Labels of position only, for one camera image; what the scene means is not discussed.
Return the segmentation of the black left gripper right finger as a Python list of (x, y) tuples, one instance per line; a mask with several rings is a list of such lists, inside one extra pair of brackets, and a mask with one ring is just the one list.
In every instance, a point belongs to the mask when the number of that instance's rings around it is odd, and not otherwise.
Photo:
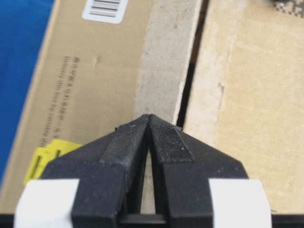
[(149, 135), (157, 210), (172, 228), (270, 228), (261, 181), (237, 159), (151, 114)]

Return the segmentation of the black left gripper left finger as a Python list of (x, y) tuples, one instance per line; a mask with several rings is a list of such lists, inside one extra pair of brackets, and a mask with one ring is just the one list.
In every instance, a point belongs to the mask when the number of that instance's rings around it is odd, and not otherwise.
[(115, 228), (145, 153), (149, 115), (49, 162), (18, 202), (16, 228)]

